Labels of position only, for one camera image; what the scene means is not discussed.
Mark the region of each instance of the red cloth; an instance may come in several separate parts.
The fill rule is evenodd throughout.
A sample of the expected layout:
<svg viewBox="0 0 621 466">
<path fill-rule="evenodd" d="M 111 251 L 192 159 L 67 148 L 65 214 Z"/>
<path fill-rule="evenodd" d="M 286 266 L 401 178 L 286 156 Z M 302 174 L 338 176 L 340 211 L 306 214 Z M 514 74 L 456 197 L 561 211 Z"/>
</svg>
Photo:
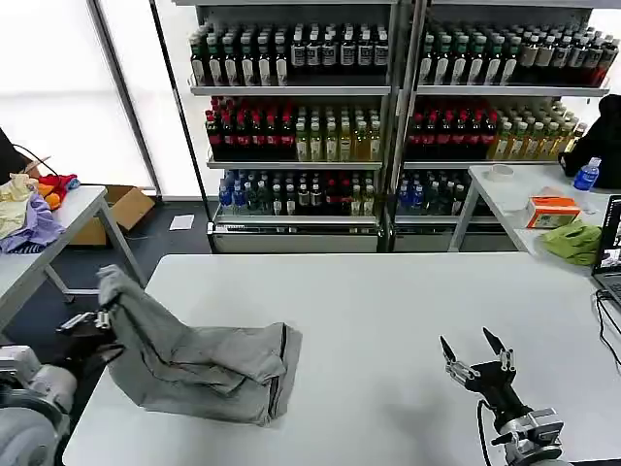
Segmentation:
<svg viewBox="0 0 621 466">
<path fill-rule="evenodd" d="M 39 183 L 54 186 L 54 189 L 51 192 L 58 194 L 60 202 L 62 202 L 67 195 L 67 183 L 77 177 L 78 175 L 45 175 L 44 177 L 39 177 Z"/>
</svg>

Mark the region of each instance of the purple cloth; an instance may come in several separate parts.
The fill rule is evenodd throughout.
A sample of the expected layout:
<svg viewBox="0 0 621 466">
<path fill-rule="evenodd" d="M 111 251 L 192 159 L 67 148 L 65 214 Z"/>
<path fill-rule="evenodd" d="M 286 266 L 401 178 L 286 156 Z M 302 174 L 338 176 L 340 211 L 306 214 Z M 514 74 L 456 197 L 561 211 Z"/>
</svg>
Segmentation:
<svg viewBox="0 0 621 466">
<path fill-rule="evenodd" d="M 0 250 L 4 253 L 23 250 L 28 245 L 42 247 L 53 243 L 65 229 L 53 219 L 48 203 L 35 192 L 30 195 L 26 207 L 26 221 L 13 234 L 0 240 Z"/>
</svg>

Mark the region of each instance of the gray fabric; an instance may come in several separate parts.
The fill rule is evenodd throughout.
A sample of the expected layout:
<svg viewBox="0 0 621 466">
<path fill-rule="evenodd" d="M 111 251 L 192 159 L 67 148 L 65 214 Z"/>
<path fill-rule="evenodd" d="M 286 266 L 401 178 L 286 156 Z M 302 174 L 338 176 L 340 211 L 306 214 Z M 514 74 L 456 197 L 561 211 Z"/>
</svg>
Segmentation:
<svg viewBox="0 0 621 466">
<path fill-rule="evenodd" d="M 134 403 L 258 425 L 286 413 L 302 334 L 283 323 L 188 327 L 115 265 L 98 276 L 99 303 L 110 307 L 113 330 L 125 346 L 110 372 Z"/>
</svg>

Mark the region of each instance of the orange box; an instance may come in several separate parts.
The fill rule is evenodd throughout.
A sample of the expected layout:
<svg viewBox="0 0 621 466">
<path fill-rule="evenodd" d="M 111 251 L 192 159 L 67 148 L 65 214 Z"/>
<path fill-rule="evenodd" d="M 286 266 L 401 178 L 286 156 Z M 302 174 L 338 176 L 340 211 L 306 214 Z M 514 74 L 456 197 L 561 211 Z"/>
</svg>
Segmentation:
<svg viewBox="0 0 621 466">
<path fill-rule="evenodd" d="M 531 197 L 526 212 L 526 228 L 558 228 L 571 223 L 580 208 L 571 197 Z"/>
</svg>

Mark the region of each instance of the green cloth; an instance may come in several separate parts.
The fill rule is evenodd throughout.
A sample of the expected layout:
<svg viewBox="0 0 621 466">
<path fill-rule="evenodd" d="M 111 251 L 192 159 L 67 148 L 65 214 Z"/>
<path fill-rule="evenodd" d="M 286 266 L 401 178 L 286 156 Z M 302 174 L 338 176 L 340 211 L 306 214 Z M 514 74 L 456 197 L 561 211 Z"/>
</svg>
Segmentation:
<svg viewBox="0 0 621 466">
<path fill-rule="evenodd" d="M 574 220 L 565 226 L 543 233 L 543 245 L 574 265 L 592 265 L 595 262 L 602 228 Z"/>
</svg>

